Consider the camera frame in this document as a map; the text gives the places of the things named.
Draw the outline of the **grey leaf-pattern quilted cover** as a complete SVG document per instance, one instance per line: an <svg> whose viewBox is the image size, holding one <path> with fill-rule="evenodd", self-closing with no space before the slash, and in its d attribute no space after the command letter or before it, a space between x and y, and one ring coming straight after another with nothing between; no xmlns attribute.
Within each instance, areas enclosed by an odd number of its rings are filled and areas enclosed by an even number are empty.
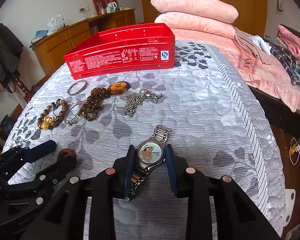
<svg viewBox="0 0 300 240"><path fill-rule="evenodd" d="M138 166L159 163L132 200L114 200L118 239L184 239L187 200L171 191L164 147L208 177L230 176L283 232L285 177L280 150L263 108L216 47L175 43L175 66L86 79L71 96L67 65L28 103L4 150L53 140L77 155L73 176L87 179L138 150Z"/></svg>

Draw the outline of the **wall switch box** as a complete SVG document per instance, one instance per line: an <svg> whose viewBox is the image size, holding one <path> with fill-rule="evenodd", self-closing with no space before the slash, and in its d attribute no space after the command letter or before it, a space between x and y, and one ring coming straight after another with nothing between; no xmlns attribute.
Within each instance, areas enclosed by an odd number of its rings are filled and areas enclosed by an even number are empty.
<svg viewBox="0 0 300 240"><path fill-rule="evenodd" d="M283 12L284 11L283 2L277 1L277 9L278 9L279 12Z"/></svg>

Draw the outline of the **white plastic bag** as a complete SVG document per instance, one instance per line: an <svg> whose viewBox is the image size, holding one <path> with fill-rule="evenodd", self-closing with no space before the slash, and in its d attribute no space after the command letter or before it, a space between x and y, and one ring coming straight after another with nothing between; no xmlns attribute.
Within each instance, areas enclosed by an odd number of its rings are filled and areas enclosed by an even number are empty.
<svg viewBox="0 0 300 240"><path fill-rule="evenodd" d="M55 17L51 18L51 20L47 23L47 35L51 35L58 30L64 28L64 19L61 14L56 15Z"/></svg>

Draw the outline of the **upper pink folded quilt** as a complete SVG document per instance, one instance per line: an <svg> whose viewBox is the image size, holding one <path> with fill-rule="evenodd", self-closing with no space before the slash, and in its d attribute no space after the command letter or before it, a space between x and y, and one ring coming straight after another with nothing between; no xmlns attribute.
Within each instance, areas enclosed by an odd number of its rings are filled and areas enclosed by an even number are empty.
<svg viewBox="0 0 300 240"><path fill-rule="evenodd" d="M160 13L183 12L228 24L239 16L234 6L219 0L151 0L151 5Z"/></svg>

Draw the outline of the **red tin box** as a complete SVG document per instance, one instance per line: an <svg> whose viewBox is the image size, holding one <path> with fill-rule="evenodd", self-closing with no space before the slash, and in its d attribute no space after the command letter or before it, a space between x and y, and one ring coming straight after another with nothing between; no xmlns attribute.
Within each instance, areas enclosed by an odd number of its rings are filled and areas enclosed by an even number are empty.
<svg viewBox="0 0 300 240"><path fill-rule="evenodd" d="M175 35L164 23L101 31L64 55L73 79L148 69L175 63Z"/></svg>

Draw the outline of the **wooden coat rack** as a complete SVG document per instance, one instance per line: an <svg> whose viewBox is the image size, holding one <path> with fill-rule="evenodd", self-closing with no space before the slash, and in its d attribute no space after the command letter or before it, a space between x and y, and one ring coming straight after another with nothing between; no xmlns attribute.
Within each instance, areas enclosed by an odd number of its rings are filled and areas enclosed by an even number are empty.
<svg viewBox="0 0 300 240"><path fill-rule="evenodd" d="M20 73L18 72L18 70L12 73L12 77L16 82L16 84L18 85L18 87L21 89L21 91L25 94L25 101L29 102L33 97L33 93L25 86L23 81L21 81Z"/></svg>

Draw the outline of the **white cloth on bed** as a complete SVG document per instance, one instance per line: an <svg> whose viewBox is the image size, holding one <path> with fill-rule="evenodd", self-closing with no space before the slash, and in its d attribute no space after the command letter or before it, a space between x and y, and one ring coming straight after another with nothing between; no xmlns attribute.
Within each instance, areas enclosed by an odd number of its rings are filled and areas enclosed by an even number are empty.
<svg viewBox="0 0 300 240"><path fill-rule="evenodd" d="M271 46L262 37L255 35L251 36L250 39L256 46L258 46L258 48L262 49L267 55L271 55Z"/></svg>

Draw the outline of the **lower pink folded quilt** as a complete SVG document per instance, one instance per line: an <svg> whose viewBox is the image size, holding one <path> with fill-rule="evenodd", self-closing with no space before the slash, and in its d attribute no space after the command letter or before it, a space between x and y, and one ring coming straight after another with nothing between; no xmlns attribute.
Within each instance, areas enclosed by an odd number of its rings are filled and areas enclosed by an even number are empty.
<svg viewBox="0 0 300 240"><path fill-rule="evenodd" d="M208 34L234 39L236 31L231 24L184 12L166 12L160 14L155 23L164 23L169 28L200 31Z"/></svg>

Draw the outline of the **plaid folded clothes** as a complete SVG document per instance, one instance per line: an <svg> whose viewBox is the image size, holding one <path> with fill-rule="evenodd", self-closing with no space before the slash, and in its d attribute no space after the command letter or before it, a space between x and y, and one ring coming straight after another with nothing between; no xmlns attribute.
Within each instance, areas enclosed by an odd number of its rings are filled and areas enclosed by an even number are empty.
<svg viewBox="0 0 300 240"><path fill-rule="evenodd" d="M291 83L300 87L300 64L297 63L295 57L288 54L281 46L273 45L270 52L282 64L291 79Z"/></svg>

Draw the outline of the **light blue kettle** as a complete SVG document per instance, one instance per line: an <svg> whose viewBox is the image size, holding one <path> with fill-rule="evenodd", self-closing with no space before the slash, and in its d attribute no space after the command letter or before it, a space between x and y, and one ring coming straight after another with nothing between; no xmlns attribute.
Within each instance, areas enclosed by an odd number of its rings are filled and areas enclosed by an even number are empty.
<svg viewBox="0 0 300 240"><path fill-rule="evenodd" d="M117 9L117 3L115 2L115 0L108 0L107 8L110 12L115 12Z"/></svg>

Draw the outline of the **pink folded quilt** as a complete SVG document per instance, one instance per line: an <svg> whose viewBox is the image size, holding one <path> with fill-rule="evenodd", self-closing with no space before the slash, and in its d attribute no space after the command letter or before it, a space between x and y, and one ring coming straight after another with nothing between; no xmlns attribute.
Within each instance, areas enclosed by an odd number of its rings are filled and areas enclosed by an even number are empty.
<svg viewBox="0 0 300 240"><path fill-rule="evenodd" d="M151 0L151 5L160 13L183 12L228 24L239 16L234 6L219 0Z"/></svg>
<svg viewBox="0 0 300 240"><path fill-rule="evenodd" d="M160 14L155 23L164 23L169 28L200 31L208 34L234 39L236 31L231 24L184 12L166 12Z"/></svg>

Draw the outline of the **pink folded clothes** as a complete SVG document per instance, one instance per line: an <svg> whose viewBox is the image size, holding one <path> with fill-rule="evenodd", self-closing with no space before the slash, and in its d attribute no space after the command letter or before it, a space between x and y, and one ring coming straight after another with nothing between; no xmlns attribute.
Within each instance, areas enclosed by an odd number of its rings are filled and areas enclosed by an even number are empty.
<svg viewBox="0 0 300 240"><path fill-rule="evenodd" d="M287 46L288 51L300 61L300 38L282 25L278 26L279 39Z"/></svg>

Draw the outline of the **silver wrist watch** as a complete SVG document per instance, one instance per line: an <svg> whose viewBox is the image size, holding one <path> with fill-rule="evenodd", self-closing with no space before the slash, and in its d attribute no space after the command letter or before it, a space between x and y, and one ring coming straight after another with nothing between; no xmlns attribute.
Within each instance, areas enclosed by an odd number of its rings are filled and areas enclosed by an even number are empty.
<svg viewBox="0 0 300 240"><path fill-rule="evenodd" d="M136 149L136 163L131 175L130 189L125 196L126 201L130 202L150 173L165 162L165 146L171 131L170 128L157 125L151 137L139 144Z"/></svg>

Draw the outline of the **silver bangle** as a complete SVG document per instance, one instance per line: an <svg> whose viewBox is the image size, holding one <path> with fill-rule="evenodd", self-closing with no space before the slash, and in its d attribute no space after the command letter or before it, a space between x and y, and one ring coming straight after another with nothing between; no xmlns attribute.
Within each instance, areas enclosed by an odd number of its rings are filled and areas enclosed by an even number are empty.
<svg viewBox="0 0 300 240"><path fill-rule="evenodd" d="M79 113L84 105L85 101L78 101L74 103L66 112L64 122L67 126L71 126L74 120L79 116Z"/></svg>
<svg viewBox="0 0 300 240"><path fill-rule="evenodd" d="M78 95L78 94L82 93L87 88L87 86L88 86L87 81L78 80L67 89L67 94L69 96Z"/></svg>

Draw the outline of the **blue folded cloth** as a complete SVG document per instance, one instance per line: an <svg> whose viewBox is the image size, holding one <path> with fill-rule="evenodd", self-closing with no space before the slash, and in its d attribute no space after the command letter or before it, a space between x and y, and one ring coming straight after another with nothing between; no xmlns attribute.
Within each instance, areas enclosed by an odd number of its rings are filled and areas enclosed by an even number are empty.
<svg viewBox="0 0 300 240"><path fill-rule="evenodd" d="M32 48L36 42L41 40L42 38L47 37L48 30L38 30L36 31L35 37L31 40L29 48Z"/></svg>

